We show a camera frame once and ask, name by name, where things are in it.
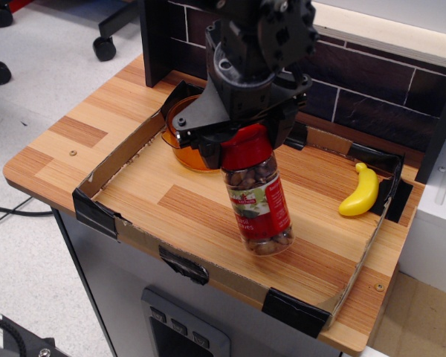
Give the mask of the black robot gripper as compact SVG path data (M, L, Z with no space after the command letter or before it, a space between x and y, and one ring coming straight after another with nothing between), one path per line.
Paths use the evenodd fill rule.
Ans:
M208 169L219 170L221 143L262 123L280 147L306 101L311 79L300 67L312 52L307 18L260 18L251 25L220 19L206 30L207 85L172 121L180 147L198 147Z

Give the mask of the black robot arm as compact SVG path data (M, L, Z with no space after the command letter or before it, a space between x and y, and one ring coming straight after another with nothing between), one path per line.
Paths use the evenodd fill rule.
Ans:
M189 1L218 16L206 29L207 85L172 121L181 147L221 166L221 144L261 123L273 148L288 137L311 79L300 67L318 32L309 1Z

